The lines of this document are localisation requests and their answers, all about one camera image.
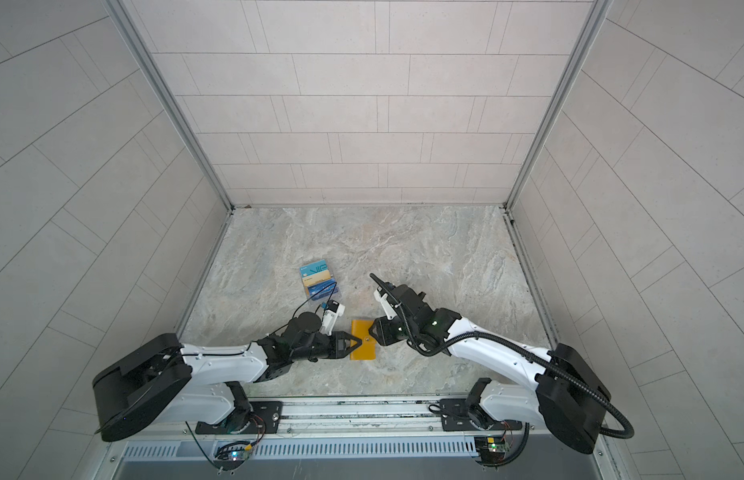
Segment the yellow leather card holder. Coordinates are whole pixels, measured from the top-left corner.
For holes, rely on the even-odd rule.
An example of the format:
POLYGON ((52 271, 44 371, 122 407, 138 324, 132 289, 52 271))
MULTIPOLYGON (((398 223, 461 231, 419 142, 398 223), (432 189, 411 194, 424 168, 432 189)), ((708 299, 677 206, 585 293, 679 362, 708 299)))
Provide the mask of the yellow leather card holder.
POLYGON ((353 341, 352 361, 373 361, 376 359, 377 342, 370 334, 374 321, 371 319, 354 319, 351 323, 351 334, 358 338, 353 341))

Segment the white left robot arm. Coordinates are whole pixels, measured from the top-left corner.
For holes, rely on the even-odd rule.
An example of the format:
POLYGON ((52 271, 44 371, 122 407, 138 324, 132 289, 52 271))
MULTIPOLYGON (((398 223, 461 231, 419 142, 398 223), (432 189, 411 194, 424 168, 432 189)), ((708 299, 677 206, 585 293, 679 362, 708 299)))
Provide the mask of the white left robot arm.
POLYGON ((106 442, 126 439, 156 423, 197 422, 217 433, 255 424, 245 385, 274 380, 298 361, 342 359, 359 346, 346 332, 322 332, 304 312, 282 333, 247 345, 201 347, 161 334, 95 376, 92 387, 106 442))

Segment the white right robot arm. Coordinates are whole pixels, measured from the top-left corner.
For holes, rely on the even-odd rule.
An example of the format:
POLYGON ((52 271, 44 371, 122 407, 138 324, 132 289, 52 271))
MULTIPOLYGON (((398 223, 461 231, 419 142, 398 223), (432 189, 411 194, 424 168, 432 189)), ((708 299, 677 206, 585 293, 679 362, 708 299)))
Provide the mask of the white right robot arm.
POLYGON ((424 297, 406 285, 380 284, 375 299, 384 314, 355 335, 352 346, 359 349, 366 338, 380 346, 404 341, 425 357, 446 354, 475 362, 520 389, 510 393, 501 383, 482 377, 466 398, 430 405, 445 430, 509 433, 519 427, 528 434, 542 423, 565 446, 583 454, 592 453, 601 436, 633 436, 633 426, 574 348, 560 343, 546 350, 509 340, 455 311, 432 309, 424 297))

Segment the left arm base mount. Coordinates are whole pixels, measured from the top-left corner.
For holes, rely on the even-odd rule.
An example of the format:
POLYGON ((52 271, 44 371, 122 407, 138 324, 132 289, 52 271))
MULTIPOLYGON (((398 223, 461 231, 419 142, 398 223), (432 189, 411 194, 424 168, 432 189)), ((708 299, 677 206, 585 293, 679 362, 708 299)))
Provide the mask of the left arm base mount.
POLYGON ((199 435, 275 434, 283 407, 281 401, 251 401, 248 409, 236 408, 218 424, 198 422, 194 432, 199 435))

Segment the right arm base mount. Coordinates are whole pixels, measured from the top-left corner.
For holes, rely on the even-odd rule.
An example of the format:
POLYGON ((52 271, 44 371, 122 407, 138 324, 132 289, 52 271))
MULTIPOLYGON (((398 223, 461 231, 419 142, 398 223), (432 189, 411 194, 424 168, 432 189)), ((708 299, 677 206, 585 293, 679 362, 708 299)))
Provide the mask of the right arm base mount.
POLYGON ((467 399, 443 398, 428 406, 438 416, 446 432, 522 431, 523 423, 516 420, 495 420, 477 403, 467 399))

